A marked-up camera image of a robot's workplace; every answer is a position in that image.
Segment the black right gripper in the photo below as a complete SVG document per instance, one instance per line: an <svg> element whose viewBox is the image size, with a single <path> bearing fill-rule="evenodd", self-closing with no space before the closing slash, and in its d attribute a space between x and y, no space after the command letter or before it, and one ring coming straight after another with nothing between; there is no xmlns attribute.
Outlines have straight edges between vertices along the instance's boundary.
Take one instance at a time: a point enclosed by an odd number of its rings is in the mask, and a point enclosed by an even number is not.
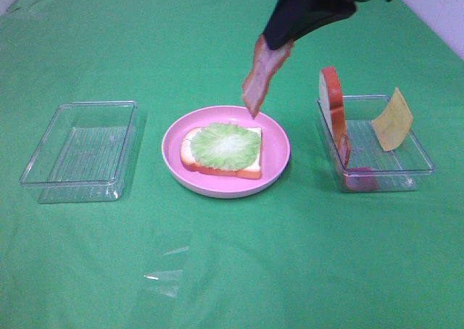
<svg viewBox="0 0 464 329"><path fill-rule="evenodd" d="M278 0L263 30L266 44L277 50L318 28L348 19L357 10L355 2L367 1L370 0Z"/></svg>

